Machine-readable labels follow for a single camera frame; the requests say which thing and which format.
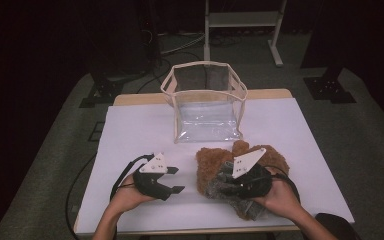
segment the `white triangular marker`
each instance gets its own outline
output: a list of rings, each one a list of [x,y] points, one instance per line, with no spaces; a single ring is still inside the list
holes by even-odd
[[[141,173],[167,173],[167,164],[162,153],[157,154],[148,163],[143,165],[140,170]]]
[[[233,178],[238,178],[245,173],[247,173],[257,162],[258,160],[266,153],[265,148],[260,148],[253,152],[238,156],[234,158],[233,164]]]

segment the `gray fabric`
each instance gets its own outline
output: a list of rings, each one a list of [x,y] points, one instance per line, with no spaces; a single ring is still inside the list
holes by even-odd
[[[245,216],[247,219],[256,220],[264,211],[264,207],[260,204],[247,199],[241,199],[237,196],[226,196],[221,192],[222,189],[231,188],[234,184],[229,183],[232,178],[233,164],[225,162],[213,180],[208,183],[205,189],[205,196],[210,199],[223,199],[232,206],[238,215]]]

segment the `teddy bear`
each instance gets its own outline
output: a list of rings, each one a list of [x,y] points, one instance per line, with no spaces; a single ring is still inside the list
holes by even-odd
[[[256,145],[250,147],[244,140],[233,143],[232,150],[221,148],[201,148],[195,155],[198,162],[197,190],[207,198],[225,199],[236,211],[236,214],[244,220],[255,220],[264,208],[252,200],[240,199],[236,196],[224,196],[220,194],[220,181],[217,174],[223,169],[226,162],[233,163],[234,158],[243,154],[265,148],[266,153],[258,160],[258,164],[264,167],[272,167],[272,170],[288,175],[289,166],[285,158],[271,145]]]

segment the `person's left hand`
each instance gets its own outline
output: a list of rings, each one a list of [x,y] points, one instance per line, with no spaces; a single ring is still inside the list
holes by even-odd
[[[124,187],[120,187],[118,189],[107,207],[107,211],[110,211],[113,214],[127,212],[143,202],[149,202],[155,199],[153,197],[143,195],[136,189],[132,174],[128,175],[120,186]]]

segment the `gray carpet floor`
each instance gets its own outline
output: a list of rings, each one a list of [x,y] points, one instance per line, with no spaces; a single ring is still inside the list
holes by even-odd
[[[267,39],[270,35],[231,37],[237,42],[212,47],[213,61],[229,63],[249,89],[287,88],[297,99],[307,123],[355,218],[354,228],[364,240],[384,239],[384,113],[367,91],[364,82],[344,69],[342,86],[356,103],[332,104],[314,100],[303,78],[320,76],[325,69],[301,69],[310,34],[281,34],[279,53],[284,66],[275,66]],[[180,46],[190,38],[162,36],[164,50]],[[170,64],[197,61],[202,45],[195,45],[164,59]],[[167,61],[154,69],[163,75]],[[122,93],[136,93],[153,74],[125,84]],[[159,92],[152,81],[140,93]],[[108,104],[79,108],[93,87],[89,74],[79,79],[44,140],[9,210],[0,223],[0,239],[74,239],[69,224],[77,211],[93,167],[91,157],[99,142]],[[297,231],[276,233],[277,239],[302,239]],[[151,239],[206,239],[205,235],[152,236]],[[120,237],[137,239],[138,237]],[[210,239],[265,239],[263,233],[213,235]]]

